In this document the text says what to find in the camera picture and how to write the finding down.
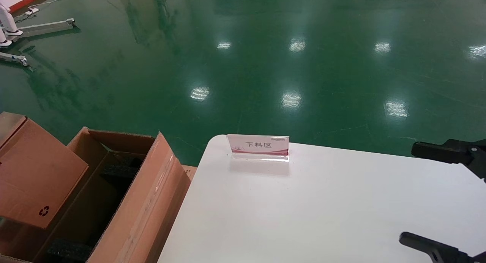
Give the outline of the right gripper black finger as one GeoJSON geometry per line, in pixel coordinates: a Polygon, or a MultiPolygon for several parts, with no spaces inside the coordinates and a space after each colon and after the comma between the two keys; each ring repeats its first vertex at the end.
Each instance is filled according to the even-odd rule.
{"type": "Polygon", "coordinates": [[[476,256],[469,256],[454,246],[416,235],[403,232],[399,236],[399,242],[411,249],[427,254],[433,263],[485,263],[486,252],[476,256]]]}
{"type": "Polygon", "coordinates": [[[446,140],[443,144],[415,142],[412,156],[451,164],[462,164],[477,178],[486,179],[486,140],[466,142],[446,140]]]}

